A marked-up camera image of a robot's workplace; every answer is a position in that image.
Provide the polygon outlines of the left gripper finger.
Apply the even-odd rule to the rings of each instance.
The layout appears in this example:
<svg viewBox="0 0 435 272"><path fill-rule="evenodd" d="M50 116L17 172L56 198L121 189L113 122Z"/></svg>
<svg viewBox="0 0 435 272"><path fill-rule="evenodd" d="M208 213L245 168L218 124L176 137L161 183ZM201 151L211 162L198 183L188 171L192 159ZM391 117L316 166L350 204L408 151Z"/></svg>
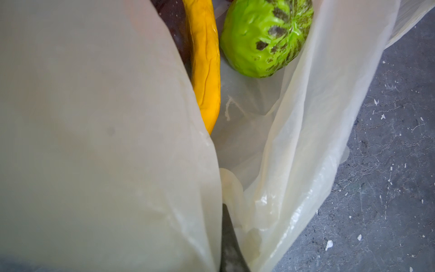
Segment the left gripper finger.
<svg viewBox="0 0 435 272"><path fill-rule="evenodd" d="M227 205L223 204L220 272L250 272L239 247Z"/></svg>

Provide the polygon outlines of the translucent yellowish plastic bag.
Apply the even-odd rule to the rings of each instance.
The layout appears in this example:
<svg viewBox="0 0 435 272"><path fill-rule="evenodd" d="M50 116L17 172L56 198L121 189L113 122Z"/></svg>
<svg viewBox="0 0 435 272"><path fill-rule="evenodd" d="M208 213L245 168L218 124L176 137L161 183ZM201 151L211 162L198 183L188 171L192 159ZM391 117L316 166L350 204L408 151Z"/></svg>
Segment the translucent yellowish plastic bag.
<svg viewBox="0 0 435 272"><path fill-rule="evenodd" d="M211 1L210 134L151 1L1 2L1 256L84 272L217 272L223 204L269 272L331 192L383 51L433 1L312 1L302 50L240 74Z"/></svg>

